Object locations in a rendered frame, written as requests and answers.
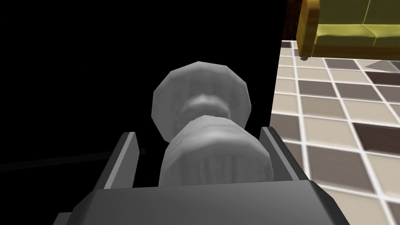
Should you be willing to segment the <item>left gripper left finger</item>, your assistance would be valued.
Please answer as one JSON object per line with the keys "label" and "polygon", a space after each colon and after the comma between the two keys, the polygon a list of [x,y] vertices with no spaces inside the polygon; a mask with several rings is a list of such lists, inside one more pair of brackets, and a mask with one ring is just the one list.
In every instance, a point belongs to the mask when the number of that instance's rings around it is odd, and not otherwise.
{"label": "left gripper left finger", "polygon": [[132,188],[139,159],[135,132],[124,132],[114,148],[95,190]]}

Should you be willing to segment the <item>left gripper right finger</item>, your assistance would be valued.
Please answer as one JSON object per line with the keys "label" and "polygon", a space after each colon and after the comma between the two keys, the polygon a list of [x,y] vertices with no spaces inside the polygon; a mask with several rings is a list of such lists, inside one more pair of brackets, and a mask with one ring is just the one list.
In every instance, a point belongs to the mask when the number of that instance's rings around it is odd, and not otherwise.
{"label": "left gripper right finger", "polygon": [[273,127],[262,127],[259,141],[270,155],[274,181],[309,180]]}

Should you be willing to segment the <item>green sofa with wooden frame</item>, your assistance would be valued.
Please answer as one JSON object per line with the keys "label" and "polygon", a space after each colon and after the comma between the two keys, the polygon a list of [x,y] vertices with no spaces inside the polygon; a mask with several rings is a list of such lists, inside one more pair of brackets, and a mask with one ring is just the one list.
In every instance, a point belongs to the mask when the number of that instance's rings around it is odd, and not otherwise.
{"label": "green sofa with wooden frame", "polygon": [[400,61],[400,0],[302,0],[298,54]]}

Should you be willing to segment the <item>grey door knob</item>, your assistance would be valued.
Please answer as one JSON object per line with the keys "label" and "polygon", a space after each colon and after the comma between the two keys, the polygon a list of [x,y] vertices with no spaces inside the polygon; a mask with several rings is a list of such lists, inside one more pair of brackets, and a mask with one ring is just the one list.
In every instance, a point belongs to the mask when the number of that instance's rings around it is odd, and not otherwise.
{"label": "grey door knob", "polygon": [[246,82],[229,67],[198,61],[170,71],[152,101],[168,142],[159,186],[273,181],[270,154],[245,130],[250,113]]}

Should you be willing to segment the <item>black door leaf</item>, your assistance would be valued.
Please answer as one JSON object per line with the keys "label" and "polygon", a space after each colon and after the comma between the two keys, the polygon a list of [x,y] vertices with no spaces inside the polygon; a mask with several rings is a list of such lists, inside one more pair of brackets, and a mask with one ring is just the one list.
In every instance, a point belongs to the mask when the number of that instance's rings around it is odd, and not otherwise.
{"label": "black door leaf", "polygon": [[52,225],[90,192],[124,132],[133,187],[155,187],[167,142],[153,92],[177,68],[226,65],[268,126],[287,0],[0,1],[0,225]]}

